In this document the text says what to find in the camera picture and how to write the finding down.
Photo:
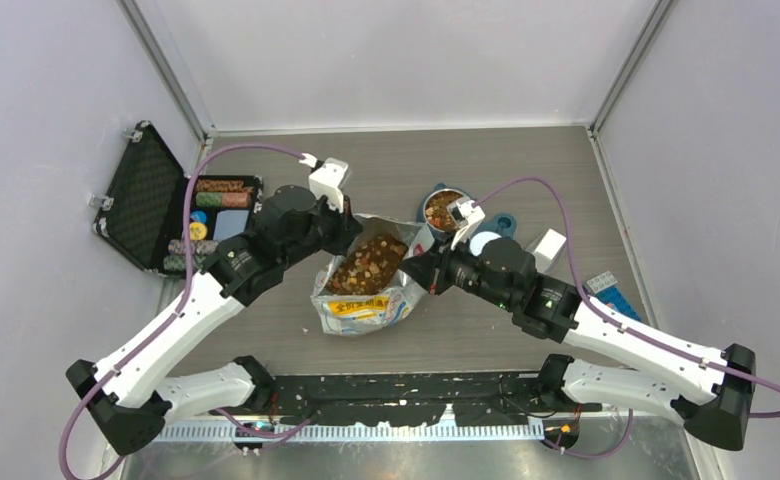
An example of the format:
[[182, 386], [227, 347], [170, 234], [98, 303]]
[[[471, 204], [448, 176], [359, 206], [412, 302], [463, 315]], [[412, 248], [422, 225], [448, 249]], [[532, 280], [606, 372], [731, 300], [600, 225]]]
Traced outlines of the brown poker chip stack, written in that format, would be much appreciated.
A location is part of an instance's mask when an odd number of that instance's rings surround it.
[[200, 179], [195, 184], [197, 193], [235, 193], [245, 188], [242, 180]]

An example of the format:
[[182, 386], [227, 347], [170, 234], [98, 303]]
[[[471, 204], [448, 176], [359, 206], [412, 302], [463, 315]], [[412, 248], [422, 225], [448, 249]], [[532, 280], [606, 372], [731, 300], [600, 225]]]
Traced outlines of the white yellow pet food bag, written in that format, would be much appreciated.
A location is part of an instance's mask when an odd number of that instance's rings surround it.
[[433, 244], [429, 227], [370, 214], [355, 219], [362, 233], [317, 275], [311, 295], [328, 335], [356, 337], [389, 327], [408, 317], [426, 295], [399, 267]]

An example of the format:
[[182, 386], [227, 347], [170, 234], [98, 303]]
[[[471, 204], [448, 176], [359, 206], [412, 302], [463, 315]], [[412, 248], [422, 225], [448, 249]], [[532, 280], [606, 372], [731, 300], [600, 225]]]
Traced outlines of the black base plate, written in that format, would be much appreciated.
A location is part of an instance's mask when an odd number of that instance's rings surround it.
[[259, 408], [227, 407], [233, 415], [278, 416], [289, 425], [357, 423], [392, 427], [432, 426], [453, 414], [459, 426], [518, 425], [580, 409], [596, 413], [537, 379], [535, 372], [467, 372], [370, 375], [280, 375], [275, 391]]

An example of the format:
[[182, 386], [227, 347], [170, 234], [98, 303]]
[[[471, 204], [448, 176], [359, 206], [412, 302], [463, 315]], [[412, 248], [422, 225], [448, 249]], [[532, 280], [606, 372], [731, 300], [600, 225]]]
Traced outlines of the blue toy brick block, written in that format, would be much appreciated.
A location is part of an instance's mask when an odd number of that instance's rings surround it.
[[585, 282], [584, 288], [589, 295], [598, 298], [616, 312], [636, 321], [642, 321], [636, 309], [619, 289], [617, 278], [611, 271], [605, 271], [590, 278]]

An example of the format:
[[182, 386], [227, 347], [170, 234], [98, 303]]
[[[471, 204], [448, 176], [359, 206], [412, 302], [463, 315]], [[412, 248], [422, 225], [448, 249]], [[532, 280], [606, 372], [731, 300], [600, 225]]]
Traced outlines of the striped poker chip stack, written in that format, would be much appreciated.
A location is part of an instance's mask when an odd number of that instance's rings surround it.
[[218, 246], [217, 241], [213, 240], [170, 240], [167, 245], [169, 255], [184, 255], [190, 252], [192, 255], [206, 256], [212, 254]]

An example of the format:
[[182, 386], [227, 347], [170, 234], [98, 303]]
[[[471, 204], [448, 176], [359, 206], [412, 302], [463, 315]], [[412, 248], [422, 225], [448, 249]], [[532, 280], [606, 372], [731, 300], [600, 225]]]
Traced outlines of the yellow poker chip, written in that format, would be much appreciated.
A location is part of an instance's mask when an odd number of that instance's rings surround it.
[[187, 237], [191, 241], [203, 241], [208, 234], [208, 228], [204, 223], [191, 222], [188, 226]]

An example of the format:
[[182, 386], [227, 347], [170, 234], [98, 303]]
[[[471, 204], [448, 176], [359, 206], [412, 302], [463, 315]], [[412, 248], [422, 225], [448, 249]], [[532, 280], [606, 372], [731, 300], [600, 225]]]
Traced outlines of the black foam-lined case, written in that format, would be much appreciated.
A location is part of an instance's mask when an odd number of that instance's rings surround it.
[[[208, 234], [212, 240], [216, 215], [222, 210], [260, 209], [264, 181], [255, 175], [201, 175], [200, 179], [242, 180], [241, 192], [251, 193], [247, 209], [198, 207], [194, 188], [190, 194], [189, 212], [184, 212], [184, 197], [190, 182], [166, 142], [149, 121], [140, 121], [125, 131], [126, 148], [104, 196], [96, 199], [98, 213], [93, 222], [97, 236], [117, 250], [142, 271], [162, 276], [181, 277], [185, 272], [165, 272], [163, 259], [168, 256], [170, 240], [190, 241], [187, 237], [192, 211], [207, 214]], [[206, 256], [193, 256], [199, 270]]]

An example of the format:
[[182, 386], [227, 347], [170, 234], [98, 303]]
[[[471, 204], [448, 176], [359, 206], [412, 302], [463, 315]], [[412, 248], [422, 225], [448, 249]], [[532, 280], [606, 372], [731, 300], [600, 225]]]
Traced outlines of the blue poker chip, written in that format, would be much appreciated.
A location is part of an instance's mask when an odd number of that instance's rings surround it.
[[189, 215], [189, 219], [191, 223], [201, 223], [206, 224], [207, 223], [207, 214], [203, 211], [192, 211]]

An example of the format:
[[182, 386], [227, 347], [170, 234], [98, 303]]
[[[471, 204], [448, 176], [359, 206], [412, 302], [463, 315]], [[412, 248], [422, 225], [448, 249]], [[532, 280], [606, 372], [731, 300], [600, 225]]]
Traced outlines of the green poker chip stack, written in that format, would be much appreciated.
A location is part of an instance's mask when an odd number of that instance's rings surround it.
[[198, 192], [194, 196], [198, 207], [222, 209], [247, 209], [251, 203], [251, 193], [246, 192]]

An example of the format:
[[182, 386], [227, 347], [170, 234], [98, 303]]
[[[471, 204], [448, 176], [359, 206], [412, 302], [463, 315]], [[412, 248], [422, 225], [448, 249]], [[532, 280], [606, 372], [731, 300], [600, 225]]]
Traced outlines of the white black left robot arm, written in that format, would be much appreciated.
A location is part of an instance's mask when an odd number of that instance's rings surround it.
[[74, 362], [66, 378], [116, 453], [140, 451], [167, 425], [218, 408], [264, 412], [275, 381], [252, 356], [200, 374], [169, 374], [205, 337], [281, 284], [289, 268], [320, 251], [344, 254], [361, 231], [348, 196], [281, 187], [137, 335], [98, 362]]

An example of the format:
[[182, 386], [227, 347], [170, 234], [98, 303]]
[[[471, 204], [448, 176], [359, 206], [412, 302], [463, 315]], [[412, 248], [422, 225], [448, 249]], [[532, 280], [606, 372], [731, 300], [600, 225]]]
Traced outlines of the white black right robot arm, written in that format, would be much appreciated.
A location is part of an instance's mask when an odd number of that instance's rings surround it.
[[506, 237], [479, 254], [465, 244], [434, 245], [405, 259], [400, 269], [432, 295], [458, 287], [511, 315], [538, 339], [594, 351], [622, 369], [551, 355], [537, 397], [550, 410], [569, 403], [611, 404], [652, 413], [682, 426], [714, 447], [744, 447], [754, 386], [755, 353], [739, 344], [724, 349], [684, 341], [617, 313], [601, 301], [541, 274], [534, 256]]

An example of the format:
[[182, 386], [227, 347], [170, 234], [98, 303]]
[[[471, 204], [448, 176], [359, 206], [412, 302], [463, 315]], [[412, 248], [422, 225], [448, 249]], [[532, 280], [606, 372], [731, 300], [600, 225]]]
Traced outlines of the light blue card deck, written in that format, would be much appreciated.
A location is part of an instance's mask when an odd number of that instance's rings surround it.
[[249, 222], [249, 210], [222, 210], [216, 215], [213, 241], [222, 241], [242, 233]]

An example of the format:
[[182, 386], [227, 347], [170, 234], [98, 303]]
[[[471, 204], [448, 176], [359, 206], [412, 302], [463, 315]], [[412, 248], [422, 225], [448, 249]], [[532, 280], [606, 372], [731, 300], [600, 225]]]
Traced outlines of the teal double pet bowl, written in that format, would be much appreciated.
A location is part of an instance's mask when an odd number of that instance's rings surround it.
[[[451, 241], [457, 232], [448, 207], [457, 200], [469, 200], [469, 195], [461, 189], [444, 183], [436, 184], [420, 202], [416, 214], [418, 222], [425, 223], [436, 240]], [[470, 241], [470, 250], [479, 255], [484, 245], [498, 237], [512, 238], [517, 228], [517, 220], [508, 213], [486, 215], [473, 230], [465, 234]]]

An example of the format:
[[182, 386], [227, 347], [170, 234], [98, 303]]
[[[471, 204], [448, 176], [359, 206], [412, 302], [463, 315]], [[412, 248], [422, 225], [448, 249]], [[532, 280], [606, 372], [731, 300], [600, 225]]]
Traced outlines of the metal food scoop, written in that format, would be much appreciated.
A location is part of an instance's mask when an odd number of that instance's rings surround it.
[[539, 273], [551, 274], [566, 247], [566, 243], [565, 235], [554, 229], [547, 229], [526, 247], [526, 251], [534, 257], [535, 266]]

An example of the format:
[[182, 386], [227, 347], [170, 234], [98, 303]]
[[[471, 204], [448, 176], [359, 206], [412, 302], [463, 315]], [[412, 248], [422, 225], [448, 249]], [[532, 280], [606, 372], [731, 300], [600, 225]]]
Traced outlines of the green striped chip stack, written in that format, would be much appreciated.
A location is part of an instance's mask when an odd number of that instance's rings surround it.
[[183, 255], [168, 255], [163, 259], [165, 272], [185, 272], [187, 268], [186, 258]]

